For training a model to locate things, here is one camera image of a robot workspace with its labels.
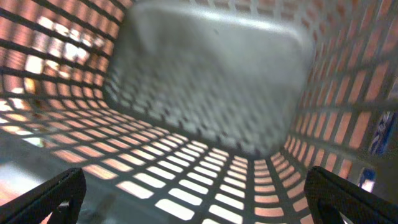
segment mesh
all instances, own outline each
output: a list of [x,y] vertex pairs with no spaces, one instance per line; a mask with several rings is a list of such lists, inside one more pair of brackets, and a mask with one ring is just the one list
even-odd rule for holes
[[279,152],[247,156],[247,141],[229,133],[238,150],[104,101],[130,0],[0,1],[2,137],[82,167],[128,198],[132,214],[151,210],[158,222],[311,223],[307,169],[356,182],[363,167],[375,166],[368,148],[380,118],[398,109],[398,2],[191,3],[291,21],[316,42]]

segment gray basket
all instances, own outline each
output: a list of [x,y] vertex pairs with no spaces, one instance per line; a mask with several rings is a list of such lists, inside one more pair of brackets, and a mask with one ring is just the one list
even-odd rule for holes
[[397,14],[393,0],[3,1],[0,155],[44,178],[82,167],[80,222],[110,194],[109,223],[311,223],[312,166],[398,203]]

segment basket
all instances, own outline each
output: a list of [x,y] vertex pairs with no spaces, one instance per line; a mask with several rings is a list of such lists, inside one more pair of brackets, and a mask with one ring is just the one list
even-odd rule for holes
[[[195,76],[168,82],[118,73],[128,18],[143,3],[0,2],[4,157],[47,177],[82,167],[82,213],[101,205],[102,195],[116,195],[102,211],[110,223],[312,223],[303,192],[312,166],[398,203],[397,1],[171,1],[305,31],[313,57],[300,94],[276,90],[286,92],[288,107],[247,103],[248,115],[239,104],[197,101],[188,85]],[[162,65],[134,58],[135,69],[191,60],[185,56]],[[219,84],[211,76],[201,82]],[[228,85],[216,93],[227,97]],[[213,117],[222,106],[227,118]],[[235,122],[236,110],[253,124]],[[268,112],[270,123],[258,121]]]

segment plastic basket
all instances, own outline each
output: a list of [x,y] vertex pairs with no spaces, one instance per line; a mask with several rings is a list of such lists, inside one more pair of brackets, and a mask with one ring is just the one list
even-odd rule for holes
[[289,21],[313,37],[312,71],[277,152],[113,100],[115,87],[103,88],[118,84],[107,68],[130,0],[0,2],[4,152],[33,172],[82,167],[88,200],[118,196],[109,217],[119,223],[311,223],[312,166],[397,203],[397,1],[187,4]]

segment black object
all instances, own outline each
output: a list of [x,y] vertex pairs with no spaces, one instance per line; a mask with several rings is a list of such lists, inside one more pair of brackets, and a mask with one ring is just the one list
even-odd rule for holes
[[305,196],[315,223],[398,223],[398,207],[325,170],[310,169]]
[[0,223],[76,223],[86,194],[81,168],[71,168],[0,208]]

